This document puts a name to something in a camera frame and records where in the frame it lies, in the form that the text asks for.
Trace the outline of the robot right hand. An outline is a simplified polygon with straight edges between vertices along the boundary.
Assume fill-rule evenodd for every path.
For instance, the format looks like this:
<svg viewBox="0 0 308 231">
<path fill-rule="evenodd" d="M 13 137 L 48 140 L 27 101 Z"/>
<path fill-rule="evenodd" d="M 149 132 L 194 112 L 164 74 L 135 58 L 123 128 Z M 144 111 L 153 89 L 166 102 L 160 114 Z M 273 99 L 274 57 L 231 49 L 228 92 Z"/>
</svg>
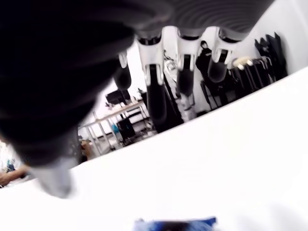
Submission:
<svg viewBox="0 0 308 231">
<path fill-rule="evenodd" d="M 50 195 L 65 198 L 71 178 L 62 157 L 72 132 L 114 79 L 136 42 L 151 119 L 164 123 L 162 30 L 178 30 L 177 90 L 190 97 L 200 37 L 217 28 L 209 78 L 221 82 L 237 44 L 270 0 L 3 0 L 0 3 L 0 135 Z"/>
</svg>

